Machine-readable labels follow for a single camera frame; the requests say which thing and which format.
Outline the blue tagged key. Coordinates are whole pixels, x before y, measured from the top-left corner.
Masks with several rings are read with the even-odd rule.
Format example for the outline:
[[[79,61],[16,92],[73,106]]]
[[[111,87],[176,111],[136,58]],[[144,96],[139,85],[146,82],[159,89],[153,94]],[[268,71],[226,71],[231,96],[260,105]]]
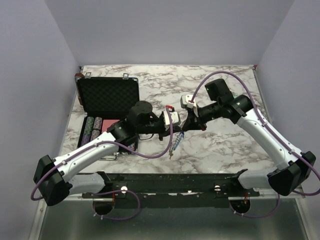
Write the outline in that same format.
[[[185,137],[185,132],[184,132],[184,131],[180,132],[179,138],[180,138],[180,139],[183,139],[184,137]]]

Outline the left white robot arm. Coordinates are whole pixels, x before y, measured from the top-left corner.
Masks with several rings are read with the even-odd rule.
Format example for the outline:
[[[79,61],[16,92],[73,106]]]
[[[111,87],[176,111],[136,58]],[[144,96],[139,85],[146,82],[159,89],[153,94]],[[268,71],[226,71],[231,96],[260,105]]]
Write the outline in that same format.
[[[63,156],[41,157],[34,173],[35,187],[30,198],[33,201],[44,200],[48,206],[54,206],[74,194],[107,197],[111,191],[107,178],[102,173],[81,174],[81,171],[120,148],[142,158],[159,158],[163,152],[148,156],[132,150],[129,145],[141,134],[158,134],[172,139],[174,128],[180,122],[179,113],[172,106],[167,105],[161,115],[156,116],[149,102],[137,102],[123,120],[112,124],[96,139]]]

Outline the grey blue spiral keyring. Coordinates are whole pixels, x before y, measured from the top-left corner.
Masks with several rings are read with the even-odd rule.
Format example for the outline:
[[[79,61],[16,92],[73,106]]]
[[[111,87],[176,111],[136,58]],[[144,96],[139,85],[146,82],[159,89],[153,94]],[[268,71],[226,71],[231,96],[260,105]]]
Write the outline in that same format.
[[[175,139],[174,139],[174,141],[172,142],[172,144],[171,144],[171,146],[169,148],[168,152],[169,152],[169,159],[170,160],[172,159],[172,157],[174,155],[174,151],[178,148],[180,142],[184,139],[184,138],[180,139],[179,135],[180,135],[180,132],[175,134]]]

